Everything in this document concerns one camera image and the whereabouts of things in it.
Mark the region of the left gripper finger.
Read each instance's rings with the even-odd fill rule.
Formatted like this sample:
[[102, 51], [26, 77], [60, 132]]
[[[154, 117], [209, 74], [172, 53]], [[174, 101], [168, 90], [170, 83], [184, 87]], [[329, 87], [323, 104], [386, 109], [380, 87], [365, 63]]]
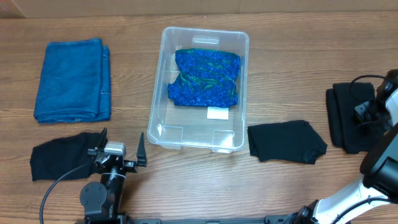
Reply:
[[145, 150], [145, 145], [144, 145], [144, 133], [141, 133], [141, 135], [140, 135], [136, 157], [137, 157], [137, 165], [139, 167], [147, 166], [147, 155], [146, 155], [146, 150]]
[[95, 147], [96, 151], [104, 151], [105, 145], [108, 142], [107, 132], [108, 132], [107, 128], [104, 128], [102, 130], [99, 142], [98, 142], [98, 144]]

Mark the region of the large black garment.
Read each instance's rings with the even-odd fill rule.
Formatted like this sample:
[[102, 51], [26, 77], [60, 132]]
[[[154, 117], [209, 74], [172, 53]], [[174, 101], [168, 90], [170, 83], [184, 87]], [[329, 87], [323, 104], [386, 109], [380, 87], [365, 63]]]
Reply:
[[383, 133], [360, 126], [354, 119], [354, 107], [361, 103], [349, 93], [349, 83], [335, 83], [326, 91], [326, 108], [331, 141], [348, 154], [370, 151], [383, 137]]

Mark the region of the small black cloth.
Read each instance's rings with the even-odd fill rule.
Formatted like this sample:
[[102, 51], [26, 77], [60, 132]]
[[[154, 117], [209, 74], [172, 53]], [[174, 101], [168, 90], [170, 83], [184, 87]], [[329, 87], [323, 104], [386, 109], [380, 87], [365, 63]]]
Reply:
[[261, 162], [283, 160], [314, 164], [326, 154], [327, 144], [304, 120], [248, 127], [250, 155]]

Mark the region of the clear plastic storage bin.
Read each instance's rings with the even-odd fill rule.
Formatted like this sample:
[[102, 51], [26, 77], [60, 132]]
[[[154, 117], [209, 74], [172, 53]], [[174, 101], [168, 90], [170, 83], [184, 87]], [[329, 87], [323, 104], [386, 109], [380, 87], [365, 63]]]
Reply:
[[147, 138], [166, 149], [240, 151], [245, 144], [249, 36], [167, 27]]

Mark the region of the blue green sequin cloth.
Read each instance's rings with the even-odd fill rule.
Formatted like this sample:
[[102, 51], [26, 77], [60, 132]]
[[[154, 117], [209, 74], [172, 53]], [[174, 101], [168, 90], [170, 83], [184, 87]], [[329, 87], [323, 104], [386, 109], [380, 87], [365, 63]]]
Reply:
[[179, 74], [168, 84], [168, 98], [176, 106], [229, 108], [238, 103], [236, 79], [240, 56], [211, 49], [175, 52]]

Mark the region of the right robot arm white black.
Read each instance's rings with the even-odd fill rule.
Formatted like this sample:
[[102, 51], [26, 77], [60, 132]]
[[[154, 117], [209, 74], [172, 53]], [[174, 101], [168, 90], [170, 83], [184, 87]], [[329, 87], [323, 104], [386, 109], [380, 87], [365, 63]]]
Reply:
[[397, 70], [382, 77], [377, 94], [354, 108], [360, 127], [383, 133], [364, 157], [360, 178], [336, 194], [316, 200], [278, 223], [350, 223], [372, 208], [397, 203]]

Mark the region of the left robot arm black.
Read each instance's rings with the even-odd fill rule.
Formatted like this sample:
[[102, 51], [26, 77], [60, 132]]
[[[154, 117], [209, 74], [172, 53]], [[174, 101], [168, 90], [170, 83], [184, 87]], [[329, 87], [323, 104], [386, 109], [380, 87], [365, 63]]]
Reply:
[[103, 129], [99, 143], [89, 149], [87, 155], [94, 159], [93, 167], [101, 174], [99, 182], [86, 184], [80, 193], [85, 209], [85, 223], [132, 223], [126, 212], [120, 212], [126, 174], [137, 173], [147, 166], [144, 134], [140, 135], [135, 161], [125, 159], [123, 142], [109, 141], [107, 129]]

